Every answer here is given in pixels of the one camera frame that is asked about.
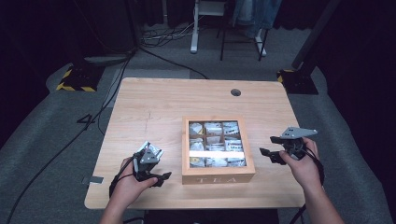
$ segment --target wooden table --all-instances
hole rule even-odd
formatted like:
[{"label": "wooden table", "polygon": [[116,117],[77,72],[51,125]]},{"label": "wooden table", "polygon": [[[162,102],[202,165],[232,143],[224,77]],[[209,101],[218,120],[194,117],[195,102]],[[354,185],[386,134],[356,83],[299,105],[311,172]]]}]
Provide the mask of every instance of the wooden table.
[{"label": "wooden table", "polygon": [[[241,91],[231,95],[232,89]],[[240,115],[256,174],[249,183],[181,184],[183,116]],[[270,136],[298,127],[287,94],[278,82],[125,78],[93,172],[102,184],[90,184],[85,205],[103,209],[108,186],[124,158],[145,141],[164,150],[152,173],[172,172],[160,188],[150,188],[130,207],[135,209],[278,208],[300,207],[303,190],[289,166],[273,164],[259,147],[280,150]]]}]

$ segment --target hand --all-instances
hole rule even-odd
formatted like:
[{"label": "hand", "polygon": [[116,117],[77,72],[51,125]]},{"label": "hand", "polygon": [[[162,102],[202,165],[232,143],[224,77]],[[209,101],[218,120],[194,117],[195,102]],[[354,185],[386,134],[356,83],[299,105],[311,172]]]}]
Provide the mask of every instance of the hand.
[{"label": "hand", "polygon": [[[129,159],[130,158],[123,160],[121,167],[123,167]],[[134,167],[130,162],[120,175],[119,182],[114,188],[100,223],[122,223],[122,215],[127,207],[133,203],[145,189],[153,186],[158,181],[156,177],[152,177],[139,182],[132,175],[133,171]]]},{"label": "hand", "polygon": [[[124,159],[121,167],[123,167],[129,159],[130,158]],[[133,169],[133,163],[130,162],[120,175],[119,182],[110,198],[110,200],[117,201],[118,205],[122,205],[125,208],[133,203],[145,189],[148,189],[158,181],[156,177],[153,177],[139,182],[131,175],[134,171]]]},{"label": "hand", "polygon": [[[309,138],[303,137],[303,139],[306,147],[311,149],[319,159],[317,144]],[[304,190],[317,187],[321,188],[318,167],[310,157],[304,156],[301,160],[297,161],[284,150],[280,151],[279,155],[289,165],[294,178]]]}]

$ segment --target tea bag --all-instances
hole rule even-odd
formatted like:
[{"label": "tea bag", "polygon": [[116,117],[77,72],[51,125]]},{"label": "tea bag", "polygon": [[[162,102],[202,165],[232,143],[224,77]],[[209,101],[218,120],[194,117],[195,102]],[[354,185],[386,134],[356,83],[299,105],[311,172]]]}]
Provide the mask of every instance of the tea bag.
[{"label": "tea bag", "polygon": [[217,144],[219,142],[220,142],[220,136],[208,136],[206,138],[207,145],[213,145],[213,144]]},{"label": "tea bag", "polygon": [[208,151],[225,151],[224,144],[222,143],[217,143],[217,144],[212,144],[206,146],[206,150]]},{"label": "tea bag", "polygon": [[238,122],[223,122],[224,134],[239,134]]},{"label": "tea bag", "polygon": [[205,123],[206,134],[216,134],[221,135],[221,123],[218,122],[207,122]]},{"label": "tea bag", "polygon": [[206,166],[208,167],[226,167],[227,159],[225,158],[207,158]]},{"label": "tea bag", "polygon": [[226,151],[244,151],[241,140],[225,140]]},{"label": "tea bag", "polygon": [[203,134],[204,129],[200,123],[192,123],[189,127],[190,134]]},{"label": "tea bag", "polygon": [[228,158],[228,166],[230,167],[238,167],[238,166],[246,166],[245,158]]},{"label": "tea bag", "polygon": [[205,167],[205,158],[202,157],[190,157],[191,167]]},{"label": "tea bag", "polygon": [[205,151],[204,139],[202,139],[202,138],[190,139],[190,150],[191,151]]}]

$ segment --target wire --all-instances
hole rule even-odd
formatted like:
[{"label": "wire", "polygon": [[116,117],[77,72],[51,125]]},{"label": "wire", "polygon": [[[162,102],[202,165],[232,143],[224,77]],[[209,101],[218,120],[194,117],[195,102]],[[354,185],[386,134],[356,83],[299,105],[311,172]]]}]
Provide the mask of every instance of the wire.
[{"label": "wire", "polygon": [[108,49],[109,51],[114,52],[114,53],[121,53],[121,54],[128,54],[128,53],[130,53],[130,51],[133,50],[133,49],[130,49],[130,50],[128,50],[128,51],[117,51],[117,50],[114,50],[114,49],[108,47],[108,46],[100,39],[100,37],[98,36],[98,34],[93,30],[93,28],[92,28],[90,22],[88,21],[87,17],[85,16],[84,12],[82,11],[81,7],[78,5],[78,3],[76,2],[76,0],[73,0],[73,2],[74,2],[74,4],[76,5],[79,14],[81,14],[81,16],[82,16],[82,18],[84,19],[85,23],[86,23],[86,24],[88,25],[88,27],[90,28],[90,30],[91,30],[93,36],[96,38],[96,40],[97,40],[105,49]]},{"label": "wire", "polygon": [[127,162],[125,162],[125,164],[121,167],[121,169],[119,170],[119,172],[114,176],[114,178],[113,178],[113,180],[111,181],[111,184],[110,184],[110,187],[109,187],[109,189],[108,189],[108,192],[109,192],[109,194],[108,194],[108,196],[111,198],[111,195],[113,194],[113,191],[114,191],[114,189],[116,188],[116,186],[117,186],[117,183],[119,183],[119,181],[121,180],[121,179],[123,179],[124,177],[126,177],[126,176],[129,176],[129,175],[125,175],[125,176],[123,176],[122,178],[120,178],[120,175],[122,174],[122,172],[125,170],[125,168],[129,165],[129,163],[131,163],[131,161],[134,159],[134,157],[131,157]]},{"label": "wire", "polygon": [[127,177],[127,176],[131,176],[131,175],[133,175],[133,174],[124,175],[124,176],[120,177],[120,179],[119,179],[117,182],[119,182],[119,181],[122,180],[123,178],[125,178],[125,177]]},{"label": "wire", "polygon": [[[122,68],[123,68],[123,67],[126,67],[126,64],[127,64],[127,62],[125,62],[124,65],[121,67],[121,69],[120,69],[120,71],[119,71],[119,74],[117,75],[116,79],[113,81],[113,83],[111,84],[110,88],[108,89],[107,94],[106,94],[106,97],[105,97],[105,100],[103,101],[103,103],[102,103],[102,105],[101,105],[101,109],[104,107],[105,102],[106,102],[107,97],[108,97],[108,94],[110,93],[110,90],[113,88],[113,86],[114,86],[114,84],[117,82],[117,80],[119,81],[119,84],[117,85],[117,88],[114,90],[113,94],[115,94],[115,92],[117,92],[118,88],[120,87],[120,83],[121,83],[121,81],[122,81],[122,77],[123,77],[123,74],[124,74],[124,72],[123,72],[124,69],[122,69]],[[100,128],[100,118],[101,118],[101,115],[102,115],[102,113],[101,113],[101,114],[99,115],[99,117],[98,117],[97,125],[98,125],[99,131],[102,133],[103,136],[105,136],[105,133],[104,133],[104,132],[102,131],[102,129]]]},{"label": "wire", "polygon": [[137,220],[145,220],[143,217],[133,217],[133,218],[130,218],[130,219],[127,219],[127,220],[125,220],[125,221],[123,221],[122,223],[123,224],[126,224],[126,223],[130,223],[130,222],[133,222],[133,221],[137,221]]},{"label": "wire", "polygon": [[[142,41],[141,46],[146,47],[146,48],[162,47],[162,46],[166,45],[167,43],[171,42],[172,40],[179,40],[179,39],[185,37],[186,35],[192,35],[192,33],[187,33],[187,34],[183,34],[183,33],[186,32],[187,30],[193,29],[193,27],[192,27],[193,25],[194,25],[194,22],[190,23],[190,24],[189,24],[187,27],[185,27],[185,28],[178,28],[179,30],[181,30],[180,32],[178,32],[178,34],[177,34],[177,31],[176,31],[176,28],[174,28],[173,31],[172,31],[171,33],[169,33],[169,34],[166,33],[169,29],[166,29],[166,30],[165,30],[162,34],[160,34],[160,35],[157,34],[157,31],[158,31],[158,30],[161,30],[161,29],[158,29],[158,30],[148,30],[148,31],[146,31],[145,33],[143,33],[143,36],[145,36],[146,33],[149,33],[149,35],[148,35],[147,37],[141,38],[141,41]],[[148,42],[148,40],[157,40],[157,43],[155,43],[155,44],[150,44],[150,43]]]},{"label": "wire", "polygon": [[198,73],[199,75],[201,75],[204,79],[209,79],[207,76],[205,76],[203,73],[201,73],[201,72],[198,72],[197,70],[195,70],[195,69],[193,69],[193,68],[190,68],[190,67],[188,67],[188,66],[186,66],[186,65],[183,65],[183,64],[180,64],[180,63],[175,63],[175,62],[173,62],[173,61],[171,61],[171,60],[168,60],[168,59],[165,59],[165,58],[163,58],[163,57],[161,57],[161,56],[159,56],[159,55],[157,55],[157,54],[155,54],[155,53],[152,53],[152,52],[150,52],[150,51],[148,51],[148,50],[146,50],[146,49],[143,49],[142,47],[139,47],[141,50],[143,50],[144,52],[146,52],[147,54],[149,54],[149,55],[152,55],[152,56],[154,56],[154,57],[156,57],[156,58],[159,58],[159,59],[161,59],[161,60],[164,60],[164,61],[166,61],[166,62],[168,62],[168,63],[171,63],[171,64],[174,64],[174,65],[177,65],[177,66],[180,66],[180,67],[184,67],[184,68],[187,68],[187,69],[190,69],[191,71],[193,71],[193,72],[196,72],[196,73]]},{"label": "wire", "polygon": [[[124,64],[122,67],[122,73],[125,71],[126,65],[131,61],[132,56],[128,58],[128,61]],[[110,103],[111,99],[115,96],[115,92],[111,96],[110,100],[107,102],[106,106],[103,106],[101,110],[93,117],[93,119],[89,120],[87,124],[76,134],[75,137],[73,137],[72,140],[70,140],[58,153],[56,153],[38,172],[35,174],[35,176],[29,181],[29,183],[26,185],[26,187],[23,189],[22,193],[18,197],[17,201],[14,203],[12,206],[11,212],[8,215],[7,219],[7,224],[10,223],[12,216],[14,215],[14,212],[18,206],[18,203],[20,202],[21,198],[23,197],[24,193],[26,190],[30,188],[30,186],[35,182],[35,180],[44,172],[44,170],[59,156],[61,155],[94,121],[95,119],[103,112],[103,110],[107,107],[107,105]]]},{"label": "wire", "polygon": [[[132,52],[130,54],[134,54],[136,52],[136,48],[132,49]],[[113,60],[105,60],[105,61],[96,61],[93,60],[92,58],[84,58],[89,64],[93,64],[94,66],[100,66],[100,67],[107,67],[119,63],[125,63],[128,60],[129,54],[126,54],[124,57],[119,58],[119,59],[113,59]]]},{"label": "wire", "polygon": [[[309,156],[312,161],[314,161],[314,164],[318,167],[318,172],[319,172],[319,178],[320,178],[320,184],[323,186],[324,183],[324,167],[323,164],[318,160],[317,156],[315,153],[309,148],[309,147],[304,147],[302,148],[302,151],[305,153],[305,155]],[[301,218],[302,223],[304,223],[304,218],[303,218],[303,212],[306,209],[306,205],[304,204],[303,207],[299,209],[296,215],[294,215],[293,219],[291,220],[290,224],[295,223],[298,217]]]}]

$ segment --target forearm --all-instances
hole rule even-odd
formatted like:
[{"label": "forearm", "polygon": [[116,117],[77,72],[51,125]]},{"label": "forearm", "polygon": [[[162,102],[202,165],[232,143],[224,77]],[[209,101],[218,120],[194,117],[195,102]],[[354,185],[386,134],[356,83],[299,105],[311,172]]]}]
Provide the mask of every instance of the forearm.
[{"label": "forearm", "polygon": [[122,217],[125,208],[120,207],[119,204],[114,202],[109,202],[105,212],[102,215],[100,224],[119,224],[122,223]]},{"label": "forearm", "polygon": [[344,223],[323,188],[305,189],[304,195],[312,223]]}]

